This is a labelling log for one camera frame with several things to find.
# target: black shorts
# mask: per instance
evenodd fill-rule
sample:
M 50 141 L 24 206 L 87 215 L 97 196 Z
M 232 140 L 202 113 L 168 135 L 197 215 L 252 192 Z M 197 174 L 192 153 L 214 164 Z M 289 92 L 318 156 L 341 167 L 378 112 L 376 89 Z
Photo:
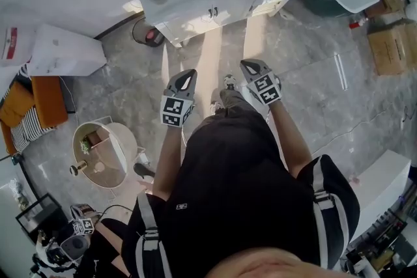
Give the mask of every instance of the black shorts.
M 103 219 L 101 223 L 123 240 L 127 231 L 126 224 L 114 219 Z M 84 253 L 74 278 L 126 278 L 125 274 L 112 264 L 118 256 L 119 253 L 106 238 L 98 231 L 94 231 L 91 235 L 90 247 Z

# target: red label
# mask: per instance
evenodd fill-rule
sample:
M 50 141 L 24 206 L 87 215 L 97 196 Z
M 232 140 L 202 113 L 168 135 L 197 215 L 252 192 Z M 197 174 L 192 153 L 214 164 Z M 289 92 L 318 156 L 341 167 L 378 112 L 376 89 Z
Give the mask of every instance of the red label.
M 17 41 L 18 41 L 18 29 L 16 27 L 12 27 L 11 32 L 10 32 L 10 45 L 8 47 L 6 59 L 13 59 L 14 50 L 16 49 Z

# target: sneaker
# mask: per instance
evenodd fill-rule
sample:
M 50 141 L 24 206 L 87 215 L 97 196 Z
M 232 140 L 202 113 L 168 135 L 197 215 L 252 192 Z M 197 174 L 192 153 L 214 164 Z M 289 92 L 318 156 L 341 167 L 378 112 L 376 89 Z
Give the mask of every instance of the sneaker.
M 231 74 L 227 74 L 224 77 L 224 88 L 230 89 L 230 90 L 238 90 L 237 87 L 237 81 L 234 76 Z
M 220 104 L 219 101 L 212 101 L 210 104 L 210 113 L 211 115 L 215 115 L 217 110 L 223 109 L 223 106 Z

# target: white strap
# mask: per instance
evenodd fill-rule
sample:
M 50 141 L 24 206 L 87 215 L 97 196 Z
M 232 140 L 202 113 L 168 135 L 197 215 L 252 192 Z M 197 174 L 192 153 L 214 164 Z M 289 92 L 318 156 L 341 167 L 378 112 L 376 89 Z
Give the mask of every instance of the white strap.
M 317 226 L 317 235 L 319 237 L 319 252 L 320 252 L 320 266 L 324 269 L 328 268 L 328 252 L 327 252 L 327 236 L 326 227 L 324 226 L 323 215 L 320 206 L 313 203 L 313 211 L 315 216 L 315 223 Z
M 324 190 L 324 176 L 321 169 L 321 158 L 317 160 L 313 167 L 313 189 L 314 192 L 320 192 Z
M 156 228 L 156 222 L 154 213 L 152 212 L 152 208 L 149 204 L 148 197 L 144 191 L 139 192 L 137 195 L 137 205 L 139 206 L 139 210 L 141 212 L 143 223 L 145 224 L 145 229 L 152 229 Z
M 347 216 L 346 216 L 346 211 L 345 211 L 345 207 L 343 206 L 343 204 L 341 203 L 340 198 L 337 195 L 333 195 L 334 198 L 334 202 L 336 204 L 336 208 L 338 209 L 338 214 L 339 214 L 339 220 L 340 220 L 340 227 L 341 230 L 343 232 L 343 252 L 346 250 L 347 248 L 347 244 L 349 243 L 349 226 L 347 224 Z
M 136 269 L 137 269 L 137 275 L 139 276 L 139 278 L 145 278 L 145 274 L 143 273 L 142 251 L 143 251 L 143 236 L 139 238 L 136 244 Z
M 169 268 L 167 254 L 162 242 L 159 243 L 159 251 L 161 252 L 162 266 L 164 267 L 165 278 L 172 278 L 171 269 Z

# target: black cable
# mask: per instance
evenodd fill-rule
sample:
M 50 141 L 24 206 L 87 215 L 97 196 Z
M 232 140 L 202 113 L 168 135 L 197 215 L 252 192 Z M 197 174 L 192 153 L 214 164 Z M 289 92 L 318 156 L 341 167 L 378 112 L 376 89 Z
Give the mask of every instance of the black cable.
M 95 225 L 97 225 L 97 224 L 98 224 L 98 222 L 99 222 L 99 221 L 103 218 L 103 215 L 105 215 L 105 214 L 106 214 L 107 210 L 109 210 L 110 208 L 114 208 L 115 206 L 118 206 L 118 207 L 120 207 L 120 208 L 125 208 L 126 210 L 128 210 L 128 211 L 130 211 L 130 212 L 133 212 L 131 209 L 129 209 L 129 208 L 127 208 L 127 207 L 123 206 L 123 205 L 118 205 L 118 204 L 111 205 L 111 206 L 109 206 L 108 208 L 106 208 L 106 209 L 103 211 L 102 215 L 98 218 L 98 220 L 97 220 L 97 222 L 95 223 Z
M 408 111 L 409 111 L 408 107 L 407 107 L 407 106 L 405 106 L 405 107 L 404 107 L 404 117 L 403 117 L 403 123 L 404 123 L 407 119 L 412 120 L 412 118 L 414 117 L 414 115 L 416 114 L 416 111 L 417 111 L 417 104 L 415 104 L 415 105 L 414 105 L 414 110 L 412 111 L 411 116 L 409 116 Z

